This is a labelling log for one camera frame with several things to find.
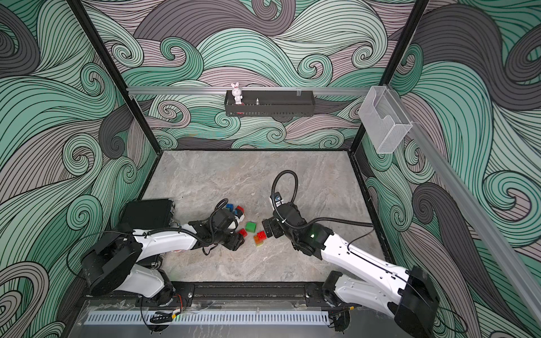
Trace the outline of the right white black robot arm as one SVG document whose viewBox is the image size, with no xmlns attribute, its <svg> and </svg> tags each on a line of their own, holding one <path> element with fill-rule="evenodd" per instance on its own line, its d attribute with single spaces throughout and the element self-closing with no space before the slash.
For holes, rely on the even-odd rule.
<svg viewBox="0 0 541 338">
<path fill-rule="evenodd" d="M 308 224 L 297 206 L 279 193 L 270 196 L 272 224 L 295 250 L 349 272 L 327 279 L 328 302 L 365 306 L 390 316 L 411 337 L 433 337 L 440 298 L 428 273 L 381 260 L 343 239 L 320 223 Z"/>
</svg>

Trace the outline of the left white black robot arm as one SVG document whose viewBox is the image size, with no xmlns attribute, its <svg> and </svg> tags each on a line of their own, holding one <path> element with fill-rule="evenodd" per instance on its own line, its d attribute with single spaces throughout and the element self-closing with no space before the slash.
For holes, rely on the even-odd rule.
<svg viewBox="0 0 541 338">
<path fill-rule="evenodd" d="M 172 286 L 166 274 L 140 262 L 167 252 L 203 249 L 208 254 L 220 245 L 235 251 L 245 241 L 237 232 L 244 217 L 242 207 L 224 207 L 217 208 L 203 221 L 153 230 L 107 232 L 80 259 L 90 294 L 98 297 L 124 291 L 148 299 L 165 294 L 169 299 Z"/>
</svg>

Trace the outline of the long red lego brick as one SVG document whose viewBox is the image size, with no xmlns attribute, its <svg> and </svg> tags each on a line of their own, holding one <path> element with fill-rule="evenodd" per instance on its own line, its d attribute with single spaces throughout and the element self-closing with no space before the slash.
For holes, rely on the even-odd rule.
<svg viewBox="0 0 541 338">
<path fill-rule="evenodd" d="M 266 233 L 264 231 L 261 231 L 261 232 L 258 232 L 256 234 L 256 238 L 259 240 L 259 241 L 264 241 L 265 239 L 267 239 L 267 236 L 266 236 Z"/>
</svg>

